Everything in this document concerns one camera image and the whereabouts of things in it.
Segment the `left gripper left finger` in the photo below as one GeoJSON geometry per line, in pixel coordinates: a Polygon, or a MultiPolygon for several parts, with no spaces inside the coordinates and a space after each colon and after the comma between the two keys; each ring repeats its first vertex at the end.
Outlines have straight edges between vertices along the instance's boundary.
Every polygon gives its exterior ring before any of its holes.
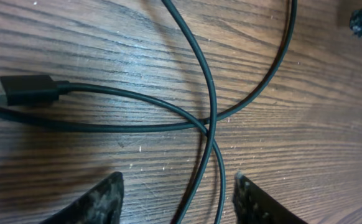
{"type": "Polygon", "coordinates": [[[123,198],[123,174],[113,172],[41,224],[119,224],[123,198]]]}

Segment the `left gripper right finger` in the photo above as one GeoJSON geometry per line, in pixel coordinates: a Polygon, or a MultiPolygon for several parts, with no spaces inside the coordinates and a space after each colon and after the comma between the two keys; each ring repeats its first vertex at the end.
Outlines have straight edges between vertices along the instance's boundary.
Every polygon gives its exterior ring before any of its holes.
{"type": "Polygon", "coordinates": [[[307,224],[241,172],[234,177],[233,205],[237,224],[307,224]]]}

